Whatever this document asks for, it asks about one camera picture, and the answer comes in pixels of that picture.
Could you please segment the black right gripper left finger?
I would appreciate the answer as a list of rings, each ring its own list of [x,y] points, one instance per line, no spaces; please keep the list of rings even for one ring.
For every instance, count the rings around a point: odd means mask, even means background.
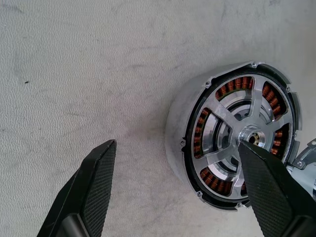
[[[95,147],[57,194],[37,237],[101,237],[111,198],[117,142]]]

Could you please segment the round circuit board cover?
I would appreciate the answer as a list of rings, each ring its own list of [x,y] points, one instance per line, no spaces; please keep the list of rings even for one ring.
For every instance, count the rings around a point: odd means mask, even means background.
[[[307,144],[286,169],[316,202],[316,138]]]

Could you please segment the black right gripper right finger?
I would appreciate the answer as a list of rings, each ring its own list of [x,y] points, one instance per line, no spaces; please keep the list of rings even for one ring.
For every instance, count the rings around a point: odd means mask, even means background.
[[[242,141],[238,152],[250,204],[264,237],[316,237],[316,202],[266,150]]]

